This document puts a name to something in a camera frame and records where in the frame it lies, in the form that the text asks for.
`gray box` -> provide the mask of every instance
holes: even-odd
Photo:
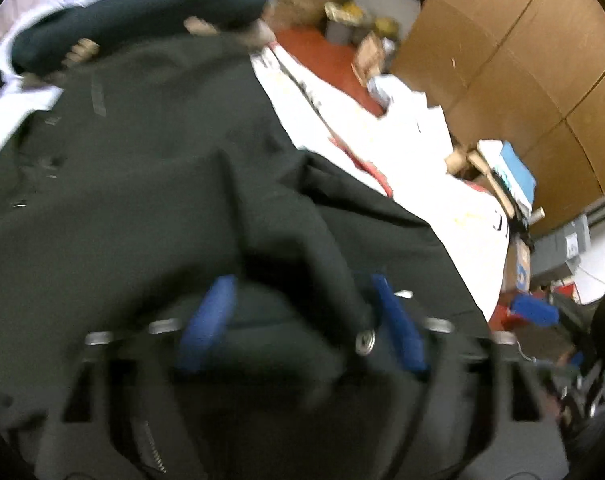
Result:
[[[580,264],[580,254],[590,245],[585,214],[535,240],[531,255],[531,290],[572,276]]]

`clutter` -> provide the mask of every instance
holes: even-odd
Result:
[[[442,161],[452,153],[453,147],[443,109],[439,106],[428,108],[425,94],[412,91],[391,74],[369,79],[367,89],[387,109],[382,120],[390,127],[405,130],[411,145],[420,150],[425,159],[438,161],[435,166],[439,173],[446,172]],[[412,122],[417,129],[409,127]]]
[[[267,25],[272,30],[291,27],[318,27],[325,18],[325,4],[344,4],[349,0],[276,0]]]
[[[467,150],[462,146],[456,146],[454,151],[445,158],[447,173],[455,175],[467,166]]]
[[[532,286],[546,285],[572,276],[580,264],[580,254],[590,246],[591,239],[585,214],[535,240],[532,254]]]
[[[502,140],[479,140],[477,149],[505,183],[525,217],[529,218],[534,203],[536,180],[514,153],[511,144]]]
[[[500,202],[500,205],[505,210],[505,214],[509,219],[516,217],[515,206],[511,203],[507,193],[502,189],[496,177],[491,172],[491,167],[483,156],[477,151],[467,153],[467,160],[471,165],[481,172],[480,179],[475,182],[481,184],[485,189],[491,192]]]
[[[382,73],[384,63],[385,50],[383,42],[371,32],[362,41],[356,51],[356,56],[352,63],[354,74],[356,74],[362,86],[367,86],[369,79]]]
[[[451,142],[449,132],[430,129],[437,121],[429,114],[424,118],[425,94],[412,91],[393,75],[372,78],[372,96],[387,108],[378,119],[280,46],[274,51],[266,48],[262,56],[252,58],[256,76],[294,146],[321,154],[380,194],[386,194],[381,184],[329,140],[323,121],[292,80],[281,73],[274,53],[319,103],[320,113],[332,129],[361,160],[375,164],[384,174],[393,189],[393,201],[418,221],[428,222],[475,304],[489,319],[503,280],[509,242],[507,218],[491,194],[479,193],[446,174],[445,154],[438,146]]]
[[[532,213],[529,217],[529,225],[533,225],[539,220],[545,218],[545,210],[542,207],[539,207],[536,211]]]
[[[388,38],[392,41],[398,41],[400,25],[393,18],[380,16],[374,20],[374,33],[379,38]]]
[[[342,10],[352,16],[356,22],[361,22],[365,18],[365,12],[356,5],[356,2],[351,0],[342,6]]]
[[[356,16],[333,2],[325,4],[325,14],[327,15],[325,39],[333,44],[350,44],[356,27],[362,21],[362,16]]]
[[[529,292],[531,278],[531,261],[529,247],[520,238],[515,237],[510,241],[505,259],[503,272],[502,292],[518,290]]]

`white sheet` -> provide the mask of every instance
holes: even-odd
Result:
[[[423,139],[419,130],[424,94],[411,92],[393,101],[387,114],[377,119],[343,92],[333,88],[300,65],[282,47],[278,59],[298,79],[319,105],[327,123],[364,160],[382,171],[393,189],[393,199],[428,222],[442,241],[471,296],[487,320],[496,307],[507,254],[507,218],[492,196],[478,192],[445,173],[444,161]],[[300,149],[319,153],[362,183],[384,193],[368,174],[330,140],[297,86],[281,72],[274,53],[265,49],[252,58],[258,80],[292,142]],[[429,122],[423,127],[428,129]]]

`label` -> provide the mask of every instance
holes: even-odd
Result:
[[[579,235],[578,233],[572,233],[565,237],[565,244],[567,246],[567,259],[571,259],[574,256],[579,255]]]

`metal rivet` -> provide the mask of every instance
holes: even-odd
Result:
[[[85,337],[85,345],[107,345],[113,341],[113,338],[114,336],[111,332],[92,332]]]
[[[518,342],[516,336],[511,332],[494,332],[491,335],[494,343],[499,345],[515,345]]]
[[[446,319],[428,317],[427,319],[425,319],[425,328],[430,332],[441,332],[443,334],[449,334],[454,331],[454,324]]]
[[[175,332],[180,329],[180,322],[178,319],[161,319],[159,321],[154,321],[149,323],[149,333],[150,334],[164,334],[166,332]]]
[[[374,349],[376,333],[373,330],[365,330],[356,335],[356,353],[368,355]]]

